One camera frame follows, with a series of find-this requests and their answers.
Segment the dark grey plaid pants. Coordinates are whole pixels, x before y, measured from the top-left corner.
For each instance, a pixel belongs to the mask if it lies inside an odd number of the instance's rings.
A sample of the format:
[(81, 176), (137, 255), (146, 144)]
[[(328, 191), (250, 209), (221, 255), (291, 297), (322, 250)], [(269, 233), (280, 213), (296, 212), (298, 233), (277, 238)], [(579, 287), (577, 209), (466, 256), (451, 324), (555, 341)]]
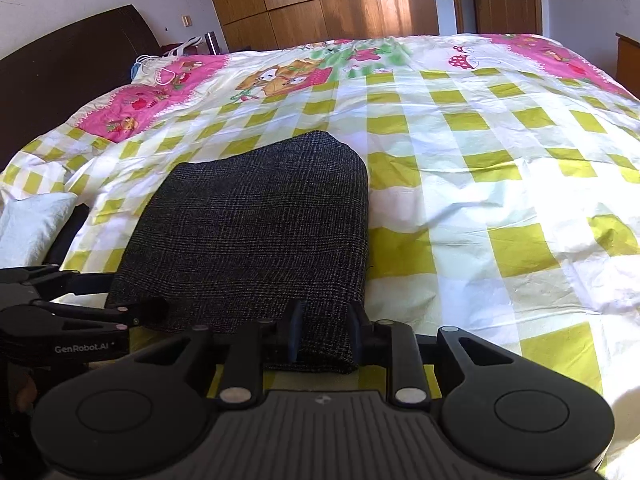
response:
[(266, 363), (292, 370), (285, 311), (303, 299), (302, 372), (348, 373), (347, 307), (363, 304), (368, 213), (366, 165), (324, 131), (183, 162), (145, 206), (106, 305), (133, 307), (157, 332), (203, 325), (231, 335), (248, 322), (282, 323)]

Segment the white pillow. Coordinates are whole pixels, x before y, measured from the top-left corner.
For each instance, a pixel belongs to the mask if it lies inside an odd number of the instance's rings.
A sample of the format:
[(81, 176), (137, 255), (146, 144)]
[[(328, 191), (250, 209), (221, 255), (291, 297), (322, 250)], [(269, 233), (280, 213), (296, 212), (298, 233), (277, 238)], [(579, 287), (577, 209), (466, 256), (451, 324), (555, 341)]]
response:
[(75, 209), (74, 193), (38, 194), (17, 200), (2, 195), (1, 267), (39, 266)]

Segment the colourful cartoon checkered bedsheet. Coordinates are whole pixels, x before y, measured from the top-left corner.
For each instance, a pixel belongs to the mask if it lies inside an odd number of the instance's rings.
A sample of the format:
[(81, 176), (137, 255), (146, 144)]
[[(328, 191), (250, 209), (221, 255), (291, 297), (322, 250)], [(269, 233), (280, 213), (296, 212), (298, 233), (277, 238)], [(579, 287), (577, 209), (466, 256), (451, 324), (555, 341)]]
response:
[(331, 133), (366, 163), (366, 308), (431, 334), (457, 325), (599, 391), (603, 472), (639, 474), (639, 103), (532, 35), (329, 40), (146, 58), (2, 166), (14, 200), (90, 208), (64, 266), (116, 268), (180, 162)]

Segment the dark wooden headboard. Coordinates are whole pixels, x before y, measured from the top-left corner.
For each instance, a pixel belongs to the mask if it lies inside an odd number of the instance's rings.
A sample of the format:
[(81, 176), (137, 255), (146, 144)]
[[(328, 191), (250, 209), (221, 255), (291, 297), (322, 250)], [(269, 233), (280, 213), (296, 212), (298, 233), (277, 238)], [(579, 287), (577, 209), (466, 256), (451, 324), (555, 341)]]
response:
[(50, 32), (1, 60), (1, 165), (83, 105), (130, 83), (134, 60), (160, 53), (128, 4)]

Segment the white bag by wardrobe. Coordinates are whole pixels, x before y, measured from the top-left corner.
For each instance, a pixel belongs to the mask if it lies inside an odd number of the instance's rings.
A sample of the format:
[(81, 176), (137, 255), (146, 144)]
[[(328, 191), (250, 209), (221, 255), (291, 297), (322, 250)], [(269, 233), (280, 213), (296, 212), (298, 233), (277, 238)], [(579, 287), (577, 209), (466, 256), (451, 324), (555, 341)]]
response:
[(182, 44), (168, 44), (163, 47), (163, 55), (165, 56), (218, 55), (219, 53), (220, 47), (212, 32), (206, 32), (202, 36), (194, 36)]

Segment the wooden wardrobe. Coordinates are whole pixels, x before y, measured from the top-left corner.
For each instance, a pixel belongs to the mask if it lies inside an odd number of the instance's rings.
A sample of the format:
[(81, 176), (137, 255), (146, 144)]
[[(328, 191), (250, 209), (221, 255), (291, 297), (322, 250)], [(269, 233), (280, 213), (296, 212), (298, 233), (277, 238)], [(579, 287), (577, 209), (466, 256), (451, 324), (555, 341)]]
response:
[(437, 35), (435, 0), (213, 0), (231, 52)]

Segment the wooden side dresser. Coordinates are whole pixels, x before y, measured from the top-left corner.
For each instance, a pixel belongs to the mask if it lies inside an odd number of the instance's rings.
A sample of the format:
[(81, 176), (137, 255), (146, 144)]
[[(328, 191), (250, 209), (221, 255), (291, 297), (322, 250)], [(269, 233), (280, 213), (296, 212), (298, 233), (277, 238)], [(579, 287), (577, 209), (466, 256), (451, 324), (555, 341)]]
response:
[(640, 98), (640, 42), (619, 32), (616, 37), (616, 80), (636, 98)]

